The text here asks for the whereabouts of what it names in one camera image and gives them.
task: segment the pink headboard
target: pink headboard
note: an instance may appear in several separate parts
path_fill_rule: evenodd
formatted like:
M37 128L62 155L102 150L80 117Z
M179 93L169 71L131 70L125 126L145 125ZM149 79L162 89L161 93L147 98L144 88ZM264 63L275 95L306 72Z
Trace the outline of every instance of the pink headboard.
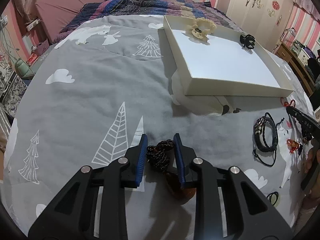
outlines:
M39 0L36 2L38 17L52 43L56 35L80 12L86 3L104 0Z

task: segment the beige scrunchie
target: beige scrunchie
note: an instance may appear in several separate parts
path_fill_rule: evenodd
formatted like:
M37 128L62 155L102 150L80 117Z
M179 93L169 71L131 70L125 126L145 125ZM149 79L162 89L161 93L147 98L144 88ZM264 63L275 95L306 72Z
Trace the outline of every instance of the beige scrunchie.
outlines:
M187 31L191 32L196 38L207 41L207 35L213 33L216 28L217 26L213 21L201 17L193 19L192 26L188 25Z

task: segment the wardrobe door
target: wardrobe door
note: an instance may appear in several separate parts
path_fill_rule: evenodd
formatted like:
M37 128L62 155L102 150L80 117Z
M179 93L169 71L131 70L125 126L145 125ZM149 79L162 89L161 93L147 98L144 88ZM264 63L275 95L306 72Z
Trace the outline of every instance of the wardrobe door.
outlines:
M263 14L267 11L265 6L268 0L251 0L248 5L248 12L242 24L242 29L254 37L259 28Z
M227 16L240 28L243 25L252 0L230 0Z
M272 51L276 46L277 41L280 39L285 27L287 26L292 9L293 0L284 0L276 24L274 25L270 37L265 45L265 49Z
M260 24L256 33L252 34L262 47L266 46L277 20L280 18L280 11L286 6L284 1L267 0L264 4L264 12L260 18Z

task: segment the blue and purple blanket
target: blue and purple blanket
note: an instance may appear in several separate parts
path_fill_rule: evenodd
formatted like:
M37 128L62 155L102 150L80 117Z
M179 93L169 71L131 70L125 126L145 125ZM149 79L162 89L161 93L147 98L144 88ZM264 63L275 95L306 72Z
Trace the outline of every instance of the blue and purple blanket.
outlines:
M187 18L204 17L218 25L239 30L239 28L222 12L208 7L208 3L191 0L106 0L102 3L88 3L81 12L64 27L54 40L57 43L66 38L82 23L109 15L176 15Z

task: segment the silver screw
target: silver screw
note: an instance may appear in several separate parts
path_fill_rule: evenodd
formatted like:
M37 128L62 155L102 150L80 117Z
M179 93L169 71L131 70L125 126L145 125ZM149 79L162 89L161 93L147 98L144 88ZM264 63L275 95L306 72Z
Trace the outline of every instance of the silver screw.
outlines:
M203 159L201 159L201 158L194 158L194 159L193 159L193 162L194 162L195 164L201 164L201 163L203 163Z
M237 174L240 172L240 169L237 166L233 166L230 168L230 171L234 174Z
M82 173L88 173L91 170L91 168L89 166L83 166L81 168L81 172Z
M128 162L128 159L127 159L126 157L121 157L121 158L118 159L118 162L119 162L120 164L125 164L125 163Z

